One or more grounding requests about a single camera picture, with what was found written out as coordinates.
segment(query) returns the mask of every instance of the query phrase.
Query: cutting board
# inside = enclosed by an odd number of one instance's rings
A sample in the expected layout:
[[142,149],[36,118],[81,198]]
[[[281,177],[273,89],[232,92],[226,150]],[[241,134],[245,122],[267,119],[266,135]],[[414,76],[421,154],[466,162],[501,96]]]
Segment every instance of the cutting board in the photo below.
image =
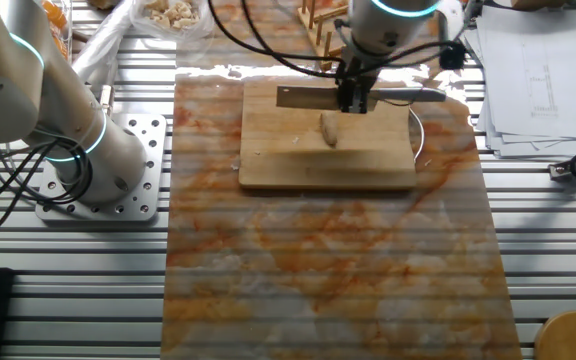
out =
[[241,186],[400,190],[416,184],[407,106],[379,103],[368,114],[335,114],[333,148],[322,136],[321,110],[277,107],[276,93],[273,82],[244,87]]

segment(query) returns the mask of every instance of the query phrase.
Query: metal base plate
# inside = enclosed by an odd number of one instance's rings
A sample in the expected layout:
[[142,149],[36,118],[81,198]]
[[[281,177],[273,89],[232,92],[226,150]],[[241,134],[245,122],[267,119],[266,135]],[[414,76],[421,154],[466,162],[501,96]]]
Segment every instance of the metal base plate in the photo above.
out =
[[[150,114],[113,114],[112,119],[119,127],[134,133],[144,145],[148,165],[139,185],[125,197],[104,204],[37,205],[35,213],[40,219],[47,222],[135,222],[149,221],[157,214],[166,119]],[[156,141],[154,147],[150,146],[152,140]],[[46,196],[58,196],[64,191],[55,168],[46,162],[40,192]]]

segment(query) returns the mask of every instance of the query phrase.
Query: marble surface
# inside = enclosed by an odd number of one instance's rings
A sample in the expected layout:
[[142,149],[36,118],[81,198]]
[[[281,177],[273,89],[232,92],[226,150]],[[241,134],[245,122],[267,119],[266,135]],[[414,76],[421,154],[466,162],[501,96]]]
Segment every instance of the marble surface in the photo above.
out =
[[[254,4],[271,45],[307,46]],[[287,74],[216,49],[178,69],[162,358],[520,359],[467,107],[413,105],[414,191],[243,191],[243,81]]]

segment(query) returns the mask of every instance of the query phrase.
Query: glowing blue ring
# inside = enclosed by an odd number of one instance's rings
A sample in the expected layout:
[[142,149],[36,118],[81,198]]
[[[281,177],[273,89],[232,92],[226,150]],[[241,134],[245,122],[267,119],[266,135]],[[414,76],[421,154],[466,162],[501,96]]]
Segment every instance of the glowing blue ring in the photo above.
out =
[[44,69],[44,59],[41,57],[41,54],[39,53],[39,51],[37,51],[37,49],[35,49],[32,45],[30,45],[30,43],[28,43],[26,40],[20,38],[19,36],[10,33],[10,37],[12,37],[13,40],[15,40],[15,42],[23,47],[25,47],[26,49],[30,50],[31,53],[35,54],[35,56],[37,57],[37,59],[39,59],[39,62],[41,63],[41,68]]
[[422,17],[422,16],[430,15],[433,12],[435,12],[435,10],[437,10],[437,7],[439,7],[439,3],[435,3],[434,5],[432,5],[431,7],[429,7],[428,9],[425,9],[425,10],[404,11],[404,10],[393,9],[390,6],[382,3],[381,0],[372,0],[372,3],[377,5],[377,7],[379,7],[381,10],[383,10],[389,14],[397,15],[397,16],[401,16],[401,17],[408,17],[408,18],[415,18],[415,17]]
[[[92,146],[90,146],[88,148],[88,150],[86,150],[86,154],[90,154],[91,151],[95,150],[95,148],[97,147],[97,145],[99,145],[99,143],[101,142],[101,139],[103,139],[104,135],[106,134],[106,122],[108,121],[108,119],[106,119],[106,113],[104,114],[104,127],[101,129],[101,134],[99,134],[99,137],[97,138],[97,140],[95,141],[94,144],[92,144]],[[67,162],[67,161],[73,161],[75,160],[75,157],[71,157],[71,158],[66,158],[66,159],[52,159],[47,157],[46,159],[50,160],[50,161],[55,161],[55,162]]]

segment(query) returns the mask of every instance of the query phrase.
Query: paper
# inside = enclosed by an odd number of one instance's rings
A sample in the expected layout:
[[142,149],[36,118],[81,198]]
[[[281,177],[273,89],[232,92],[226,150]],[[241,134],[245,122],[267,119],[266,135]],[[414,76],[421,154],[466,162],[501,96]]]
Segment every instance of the paper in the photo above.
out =
[[486,132],[486,146],[502,157],[576,155],[576,13],[483,14],[464,38],[484,65],[475,129]]
[[576,137],[576,13],[484,7],[483,20],[496,130]]

